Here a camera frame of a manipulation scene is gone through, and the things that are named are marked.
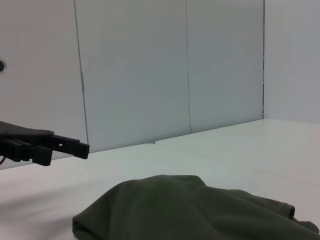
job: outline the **white wall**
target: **white wall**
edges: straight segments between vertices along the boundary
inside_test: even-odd
[[[320,1],[265,1],[266,118],[320,123]]]
[[[0,121],[87,141],[74,0],[1,0],[0,59]]]
[[[192,130],[262,119],[264,1],[187,3]]]
[[[76,0],[92,151],[191,133],[186,0]]]

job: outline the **panel seam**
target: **panel seam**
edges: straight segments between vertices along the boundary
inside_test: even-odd
[[[76,37],[77,37],[77,43],[78,43],[78,54],[79,54],[79,64],[80,64],[80,75],[81,75],[81,86],[82,86],[82,98],[83,98],[83,108],[84,108],[84,121],[85,121],[86,141],[89,144],[86,97],[85,97],[85,82],[84,82],[84,74],[83,74],[83,71],[82,71],[82,61],[81,61],[81,53],[80,53],[80,41],[79,41],[79,28],[78,28],[78,16],[77,16],[76,0],[74,0],[74,16],[75,16]]]
[[[266,0],[263,0],[263,77],[262,77],[262,119],[265,119],[265,54],[266,54]]]
[[[188,0],[185,0],[186,9],[186,53],[187,53],[187,64],[188,64],[188,90],[189,90],[189,122],[191,133],[193,133],[191,125],[191,97],[190,97],[190,65],[189,65],[189,26],[188,26]]]

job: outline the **folded towel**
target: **folded towel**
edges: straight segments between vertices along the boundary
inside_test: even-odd
[[[289,204],[208,187],[197,176],[123,182],[73,218],[79,240],[320,240]]]

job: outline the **black knob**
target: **black knob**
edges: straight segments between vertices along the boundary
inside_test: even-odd
[[[0,60],[0,73],[5,69],[5,63]]]

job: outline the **white backdrop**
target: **white backdrop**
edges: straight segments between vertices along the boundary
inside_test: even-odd
[[[76,0],[92,151],[191,133],[186,0]]]
[[[74,0],[1,1],[0,121],[87,142],[74,9]]]
[[[265,1],[266,118],[320,123],[320,1]]]
[[[192,131],[262,119],[264,1],[187,2]]]

